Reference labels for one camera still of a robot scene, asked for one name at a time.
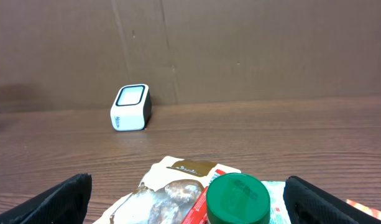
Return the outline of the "red stick sachet pack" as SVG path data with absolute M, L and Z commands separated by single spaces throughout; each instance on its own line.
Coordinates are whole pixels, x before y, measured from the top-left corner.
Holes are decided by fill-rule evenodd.
M 207 224 L 207 202 L 206 194 L 209 188 L 210 183 L 220 177 L 221 175 L 226 174 L 223 168 L 218 167 L 214 168 L 212 173 L 209 174 L 206 179 L 204 189 L 202 190 L 200 196 L 196 199 L 195 204 L 192 206 L 190 211 L 186 214 L 181 224 Z

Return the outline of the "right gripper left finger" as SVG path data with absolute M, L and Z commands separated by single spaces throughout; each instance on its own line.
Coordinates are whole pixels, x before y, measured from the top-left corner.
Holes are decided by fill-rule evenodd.
M 91 191 L 91 175 L 74 175 L 0 214 L 0 224 L 82 224 Z

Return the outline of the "orange small carton box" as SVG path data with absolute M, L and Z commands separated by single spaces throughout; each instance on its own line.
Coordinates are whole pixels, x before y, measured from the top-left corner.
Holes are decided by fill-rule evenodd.
M 374 209 L 374 208 L 370 208 L 370 207 L 367 207 L 363 204 L 360 204 L 360 203 L 357 203 L 355 201 L 352 201 L 352 200 L 349 200 L 347 199 L 346 200 L 346 203 L 349 204 L 350 206 L 378 219 L 381 221 L 381 211 L 380 210 L 377 210 L 377 209 Z

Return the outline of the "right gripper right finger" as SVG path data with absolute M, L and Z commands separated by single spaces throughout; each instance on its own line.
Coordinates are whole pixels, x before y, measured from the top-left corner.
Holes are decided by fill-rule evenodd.
M 283 198 L 291 224 L 381 224 L 297 176 L 285 181 Z

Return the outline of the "beige Pantree snack pouch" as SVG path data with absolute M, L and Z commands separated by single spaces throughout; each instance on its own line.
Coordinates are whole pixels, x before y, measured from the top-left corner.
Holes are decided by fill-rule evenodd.
M 95 223 L 181 223 L 203 190 L 226 173 L 240 170 L 166 156 L 151 166 L 138 188 L 116 201 Z

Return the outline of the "green lid spice jar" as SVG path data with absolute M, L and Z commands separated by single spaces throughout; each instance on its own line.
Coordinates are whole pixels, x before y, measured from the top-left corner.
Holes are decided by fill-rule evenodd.
M 210 224 L 269 224 L 270 208 L 267 188 L 248 174 L 221 175 L 210 183 L 206 193 Z

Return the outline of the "teal orange tissue pack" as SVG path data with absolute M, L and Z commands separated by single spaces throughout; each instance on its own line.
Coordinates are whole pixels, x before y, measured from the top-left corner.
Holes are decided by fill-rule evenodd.
M 285 182 L 262 181 L 262 183 L 270 195 L 269 224 L 291 224 L 283 198 Z

